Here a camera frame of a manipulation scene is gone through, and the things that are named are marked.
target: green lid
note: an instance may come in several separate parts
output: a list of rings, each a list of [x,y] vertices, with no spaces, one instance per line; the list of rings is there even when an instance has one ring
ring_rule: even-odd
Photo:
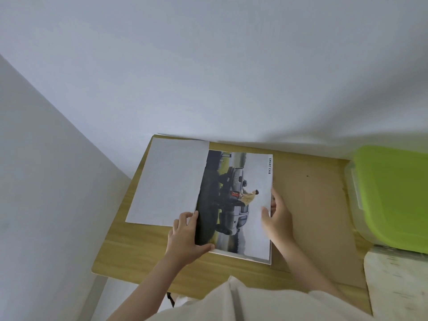
[[[428,253],[428,154],[363,146],[354,162],[373,234],[390,247]]]

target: brown paper sheet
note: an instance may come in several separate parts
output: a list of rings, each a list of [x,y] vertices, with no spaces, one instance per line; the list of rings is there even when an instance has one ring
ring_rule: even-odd
[[[274,186],[292,212],[294,236],[302,249],[331,280],[365,288],[343,172],[319,160],[311,162],[286,154],[274,156],[274,172]],[[289,271],[274,246],[271,268]]]

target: wooden table top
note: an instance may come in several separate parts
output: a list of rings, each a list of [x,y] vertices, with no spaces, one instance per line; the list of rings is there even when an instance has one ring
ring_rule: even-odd
[[[283,157],[296,162],[321,165],[324,169],[337,173],[343,182],[345,178],[343,169],[347,163],[346,160],[219,143],[210,143],[210,149],[233,152],[273,153],[274,186],[279,188],[278,191],[280,193],[284,193],[282,189],[282,192],[280,191],[281,187],[277,187],[277,184],[280,186],[282,172],[281,169],[276,168],[275,164]],[[94,261],[92,272],[95,274],[139,284],[165,253],[169,227],[125,222],[137,184],[140,180],[147,153],[148,149],[135,172],[114,221]],[[349,205],[348,211],[344,211],[343,214],[350,214]],[[362,260],[372,244],[364,240],[355,229],[353,230],[353,235],[360,259],[359,264],[361,264],[359,268],[362,268]],[[208,253],[194,263],[186,266],[178,274],[169,290],[178,294],[201,299],[214,288],[227,281],[230,275],[235,276],[249,287],[271,290],[301,290],[289,272],[277,269],[278,268],[273,268],[266,264]],[[356,302],[356,305],[364,311],[371,313],[367,288],[340,283],[337,285],[345,295]]]

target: person's left hand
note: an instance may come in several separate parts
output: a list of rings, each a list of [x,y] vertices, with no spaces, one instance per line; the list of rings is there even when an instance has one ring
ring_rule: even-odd
[[[185,265],[192,263],[204,253],[211,251],[215,246],[211,243],[197,246],[195,244],[196,220],[199,212],[181,213],[178,220],[174,220],[173,229],[168,233],[167,251],[165,258],[171,259],[172,263],[183,268]]]

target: white shirt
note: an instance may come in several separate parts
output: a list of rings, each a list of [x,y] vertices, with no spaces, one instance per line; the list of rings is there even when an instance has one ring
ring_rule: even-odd
[[[150,321],[256,321],[319,320],[354,321],[374,318],[352,305],[322,291],[309,294],[283,290],[248,288],[234,277],[217,287],[203,300],[164,310]]]

